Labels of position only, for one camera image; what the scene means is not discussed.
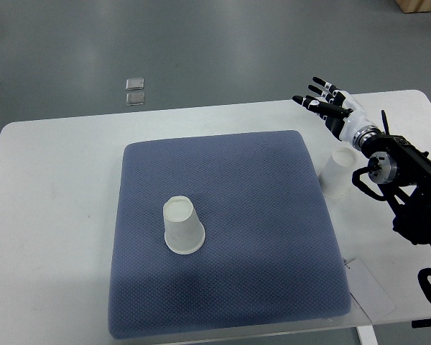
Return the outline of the white robotic hand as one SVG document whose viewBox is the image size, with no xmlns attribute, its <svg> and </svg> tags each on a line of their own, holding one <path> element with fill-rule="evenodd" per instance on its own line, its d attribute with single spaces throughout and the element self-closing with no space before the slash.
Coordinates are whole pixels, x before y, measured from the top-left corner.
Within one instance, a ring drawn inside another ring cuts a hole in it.
<svg viewBox="0 0 431 345">
<path fill-rule="evenodd" d="M 357 142 L 360 136 L 379 133 L 375 124 L 367 119 L 365 109 L 347 91 L 317 76 L 308 89 L 320 98 L 306 95 L 293 96 L 292 100 L 303 108 L 325 117 L 325 126 L 342 142 Z"/>
</svg>

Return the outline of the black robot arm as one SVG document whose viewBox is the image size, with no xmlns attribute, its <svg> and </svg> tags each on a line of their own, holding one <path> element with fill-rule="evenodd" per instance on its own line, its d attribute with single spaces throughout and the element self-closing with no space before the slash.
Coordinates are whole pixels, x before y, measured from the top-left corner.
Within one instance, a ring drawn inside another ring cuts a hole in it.
<svg viewBox="0 0 431 345">
<path fill-rule="evenodd" d="M 311 95 L 293 101 L 317 114 L 332 135 L 368 160 L 352 174 L 352 183 L 394 212 L 393 230 L 413 245 L 431 248 L 431 160 L 403 136 L 390 134 L 386 113 L 382 128 L 369 121 L 365 109 L 347 91 L 319 77 L 309 85 Z M 431 304 L 431 268 L 419 271 L 420 288 Z"/>
</svg>

